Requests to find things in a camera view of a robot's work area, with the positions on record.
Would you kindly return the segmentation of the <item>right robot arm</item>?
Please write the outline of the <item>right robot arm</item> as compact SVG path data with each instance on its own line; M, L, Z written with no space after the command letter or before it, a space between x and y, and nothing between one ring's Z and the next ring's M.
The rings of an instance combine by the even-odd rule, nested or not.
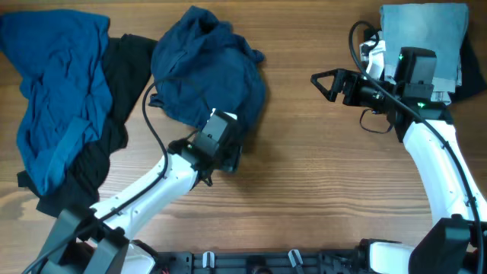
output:
M362 241L352 267L356 272L486 271L486 200L463 159L449 111L430 100L436 62L429 49L403 47L393 83L342 68L310 78L330 102L343 94L347 106L387 115L416 165L431 209L433 227L415 247Z

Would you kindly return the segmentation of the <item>navy blue shorts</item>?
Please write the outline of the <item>navy blue shorts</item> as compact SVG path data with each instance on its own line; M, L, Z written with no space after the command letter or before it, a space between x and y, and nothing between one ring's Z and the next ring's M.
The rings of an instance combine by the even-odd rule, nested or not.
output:
M149 104L199 129L214 109L233 113L246 135L266 101L257 68L264 59L230 23L192 6L154 48L151 73L158 84Z

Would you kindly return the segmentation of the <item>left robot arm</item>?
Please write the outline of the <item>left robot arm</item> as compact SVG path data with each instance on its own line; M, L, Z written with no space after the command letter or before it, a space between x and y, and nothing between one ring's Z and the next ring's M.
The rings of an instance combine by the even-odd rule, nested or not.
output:
M170 143L164 156L121 193L85 208L73 205L56 219L39 256L26 273L149 273L154 259L131 249L134 236L163 207L199 182L212 185L214 170L238 165L240 124L236 115L213 110L193 139Z

